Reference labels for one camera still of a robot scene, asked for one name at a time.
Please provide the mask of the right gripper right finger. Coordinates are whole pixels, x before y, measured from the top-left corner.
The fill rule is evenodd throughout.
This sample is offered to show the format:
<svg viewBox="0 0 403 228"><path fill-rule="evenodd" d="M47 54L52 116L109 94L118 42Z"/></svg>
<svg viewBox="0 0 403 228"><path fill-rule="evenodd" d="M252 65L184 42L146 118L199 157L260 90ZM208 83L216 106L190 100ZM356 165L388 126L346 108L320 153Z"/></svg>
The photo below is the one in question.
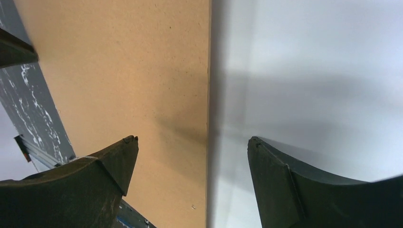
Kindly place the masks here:
<svg viewBox="0 0 403 228"><path fill-rule="evenodd" d="M400 228L403 178L376 182L342 177L253 136L248 161L264 228Z"/></svg>

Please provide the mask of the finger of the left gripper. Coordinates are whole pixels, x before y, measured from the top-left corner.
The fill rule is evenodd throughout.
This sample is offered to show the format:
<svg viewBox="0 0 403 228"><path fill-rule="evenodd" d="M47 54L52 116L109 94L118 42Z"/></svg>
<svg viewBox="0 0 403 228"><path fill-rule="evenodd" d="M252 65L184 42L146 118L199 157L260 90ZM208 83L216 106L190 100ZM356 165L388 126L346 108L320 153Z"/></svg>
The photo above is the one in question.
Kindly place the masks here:
<svg viewBox="0 0 403 228"><path fill-rule="evenodd" d="M34 47L0 29L0 68L38 62Z"/></svg>

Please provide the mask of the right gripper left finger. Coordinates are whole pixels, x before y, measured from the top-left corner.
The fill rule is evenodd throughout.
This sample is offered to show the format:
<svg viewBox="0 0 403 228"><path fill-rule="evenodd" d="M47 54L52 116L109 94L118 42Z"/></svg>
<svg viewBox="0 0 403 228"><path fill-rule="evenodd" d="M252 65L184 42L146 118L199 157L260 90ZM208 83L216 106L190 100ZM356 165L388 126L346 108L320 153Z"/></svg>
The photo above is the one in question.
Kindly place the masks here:
<svg viewBox="0 0 403 228"><path fill-rule="evenodd" d="M3 228L110 228L138 155L130 135L91 155L0 183Z"/></svg>

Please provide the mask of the brown cardboard backing board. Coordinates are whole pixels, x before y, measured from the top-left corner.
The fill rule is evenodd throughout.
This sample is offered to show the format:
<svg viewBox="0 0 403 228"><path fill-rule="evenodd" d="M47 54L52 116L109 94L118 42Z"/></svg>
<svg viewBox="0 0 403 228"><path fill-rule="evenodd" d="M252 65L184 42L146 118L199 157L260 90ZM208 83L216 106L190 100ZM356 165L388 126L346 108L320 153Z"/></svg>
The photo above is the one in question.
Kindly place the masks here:
<svg viewBox="0 0 403 228"><path fill-rule="evenodd" d="M210 2L15 4L76 155L137 136L125 200L159 228L205 227Z"/></svg>

